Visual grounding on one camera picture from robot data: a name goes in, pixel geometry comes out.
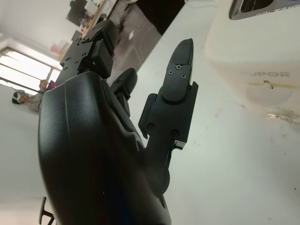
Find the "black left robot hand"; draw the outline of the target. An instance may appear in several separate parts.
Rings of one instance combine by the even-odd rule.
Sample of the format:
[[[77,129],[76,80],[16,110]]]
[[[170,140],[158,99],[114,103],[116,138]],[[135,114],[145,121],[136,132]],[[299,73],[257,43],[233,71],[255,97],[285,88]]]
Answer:
[[[73,41],[56,85],[42,99],[38,158],[52,221],[60,225],[169,225],[164,193],[172,151],[183,149],[198,91],[190,81],[194,43],[175,48],[162,87],[148,96],[138,127],[128,100],[137,74],[111,85],[114,23],[105,20]]]

